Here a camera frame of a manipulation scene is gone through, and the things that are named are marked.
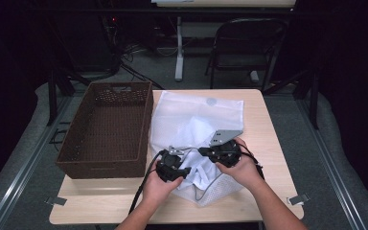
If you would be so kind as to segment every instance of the brown wicker basket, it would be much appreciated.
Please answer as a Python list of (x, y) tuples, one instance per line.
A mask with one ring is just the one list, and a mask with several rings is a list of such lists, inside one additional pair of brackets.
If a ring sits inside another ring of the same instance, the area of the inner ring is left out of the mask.
[(144, 176), (152, 109), (150, 82), (91, 83), (56, 164), (73, 179)]

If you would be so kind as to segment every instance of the chair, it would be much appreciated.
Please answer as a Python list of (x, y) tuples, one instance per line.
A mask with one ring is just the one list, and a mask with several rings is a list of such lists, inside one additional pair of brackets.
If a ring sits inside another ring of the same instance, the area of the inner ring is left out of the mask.
[(286, 28), (284, 21), (271, 18), (238, 18), (220, 26), (205, 71), (208, 75), (211, 68), (210, 88), (214, 87), (215, 70), (264, 71), (264, 91), (275, 47)]

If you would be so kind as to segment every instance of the mesh laundry bag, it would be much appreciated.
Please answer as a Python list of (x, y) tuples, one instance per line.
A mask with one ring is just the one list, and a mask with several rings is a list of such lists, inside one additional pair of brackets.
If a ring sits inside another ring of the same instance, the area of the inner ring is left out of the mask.
[(174, 194), (205, 206), (242, 188), (197, 151), (220, 129), (243, 130), (243, 101), (162, 92), (151, 119), (151, 152), (174, 147), (183, 152), (180, 169), (192, 167)]

